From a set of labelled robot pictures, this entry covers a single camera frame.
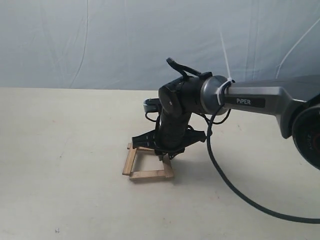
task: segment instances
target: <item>robotic arm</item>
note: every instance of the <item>robotic arm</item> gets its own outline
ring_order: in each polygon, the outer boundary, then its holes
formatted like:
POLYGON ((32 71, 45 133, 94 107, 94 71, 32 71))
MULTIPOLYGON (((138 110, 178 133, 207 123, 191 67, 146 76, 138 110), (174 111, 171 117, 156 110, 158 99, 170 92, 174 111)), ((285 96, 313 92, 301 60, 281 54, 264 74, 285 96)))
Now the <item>robotic arm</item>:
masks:
POLYGON ((320 169, 320 75, 234 82, 171 58, 167 63, 181 77, 162 86, 158 98, 144 101, 146 116, 156 112, 159 116, 154 130, 132 138, 133 148, 150 148, 172 159, 207 139, 204 131, 189 126, 192 113, 205 117, 235 109, 275 116, 282 137, 292 136, 299 153, 320 169))

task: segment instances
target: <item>white backdrop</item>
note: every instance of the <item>white backdrop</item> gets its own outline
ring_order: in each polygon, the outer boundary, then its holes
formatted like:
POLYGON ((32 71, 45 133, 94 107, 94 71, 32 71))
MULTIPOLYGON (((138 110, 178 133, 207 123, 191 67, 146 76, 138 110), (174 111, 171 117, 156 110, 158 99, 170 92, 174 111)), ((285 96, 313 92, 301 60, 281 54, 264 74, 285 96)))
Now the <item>white backdrop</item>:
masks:
POLYGON ((2 0, 0 87, 156 90, 166 63, 237 81, 320 74, 319 0, 2 0))

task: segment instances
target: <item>wooden frame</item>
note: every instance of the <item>wooden frame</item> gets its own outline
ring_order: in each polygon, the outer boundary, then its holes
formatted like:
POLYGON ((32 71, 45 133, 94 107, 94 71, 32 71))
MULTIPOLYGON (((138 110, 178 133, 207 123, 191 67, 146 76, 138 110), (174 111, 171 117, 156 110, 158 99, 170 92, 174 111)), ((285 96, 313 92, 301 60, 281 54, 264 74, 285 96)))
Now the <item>wooden frame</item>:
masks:
POLYGON ((128 144, 127 149, 129 152, 126 157, 122 175, 129 176, 130 180, 170 179, 175 176, 170 160, 167 157, 163 158, 162 160, 163 170, 132 171, 137 151, 152 153, 154 150, 146 147, 132 148, 131 143, 128 144))

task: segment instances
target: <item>white table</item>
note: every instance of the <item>white table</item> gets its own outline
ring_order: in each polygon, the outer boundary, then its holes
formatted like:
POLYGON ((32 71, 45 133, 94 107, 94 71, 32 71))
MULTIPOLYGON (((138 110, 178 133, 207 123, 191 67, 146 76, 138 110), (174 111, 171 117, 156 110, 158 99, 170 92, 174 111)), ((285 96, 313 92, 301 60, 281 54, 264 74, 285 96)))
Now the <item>white table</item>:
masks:
MULTIPOLYGON (((222 181, 205 143, 172 161, 172 181, 133 183, 122 170, 132 136, 153 129, 156 91, 0 88, 2 240, 318 240, 320 226, 249 206, 222 181)), ((191 124, 205 130, 193 116, 191 124)), ((258 203, 320 217, 320 171, 282 139, 273 116, 232 111, 214 127, 229 179, 258 203)), ((161 164, 155 156, 142 168, 161 164)))

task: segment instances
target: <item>white fabric backdrop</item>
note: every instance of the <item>white fabric backdrop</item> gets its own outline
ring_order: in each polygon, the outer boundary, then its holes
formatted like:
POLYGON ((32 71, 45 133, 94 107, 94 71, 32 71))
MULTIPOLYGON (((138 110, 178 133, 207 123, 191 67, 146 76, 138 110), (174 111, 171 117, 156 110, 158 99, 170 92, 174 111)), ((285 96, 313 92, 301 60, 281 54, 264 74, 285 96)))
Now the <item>white fabric backdrop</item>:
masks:
POLYGON ((2 0, 0 87, 156 90, 166 58, 237 81, 320 74, 319 0, 2 0))

